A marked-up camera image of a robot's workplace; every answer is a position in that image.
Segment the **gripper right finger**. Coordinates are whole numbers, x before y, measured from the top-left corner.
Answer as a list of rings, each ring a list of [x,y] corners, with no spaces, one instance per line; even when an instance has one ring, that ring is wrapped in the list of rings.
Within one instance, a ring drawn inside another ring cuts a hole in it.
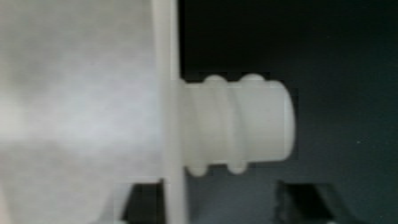
[[[347,224],[349,212],[326,183],[276,184],[275,224]]]

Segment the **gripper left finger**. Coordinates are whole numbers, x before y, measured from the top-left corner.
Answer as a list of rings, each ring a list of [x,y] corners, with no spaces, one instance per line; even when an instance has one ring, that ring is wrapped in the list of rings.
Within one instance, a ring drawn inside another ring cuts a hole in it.
[[[120,220],[125,224],[166,224],[161,183],[132,185]]]

